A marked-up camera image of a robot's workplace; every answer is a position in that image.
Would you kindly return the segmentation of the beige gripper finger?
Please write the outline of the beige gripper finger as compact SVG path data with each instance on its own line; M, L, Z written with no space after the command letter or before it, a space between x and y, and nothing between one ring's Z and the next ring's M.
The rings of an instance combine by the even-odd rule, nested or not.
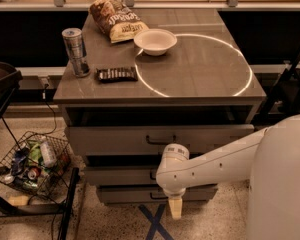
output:
M170 211L172 218L174 220L179 220L182 217L182 204L181 198L169 198L168 199Z

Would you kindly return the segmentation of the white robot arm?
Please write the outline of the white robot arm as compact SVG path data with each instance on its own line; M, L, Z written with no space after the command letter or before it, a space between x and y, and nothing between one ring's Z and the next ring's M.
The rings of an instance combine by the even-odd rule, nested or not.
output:
M190 187L249 180L247 240L300 240L300 114L191 159L165 147L156 173L172 217Z

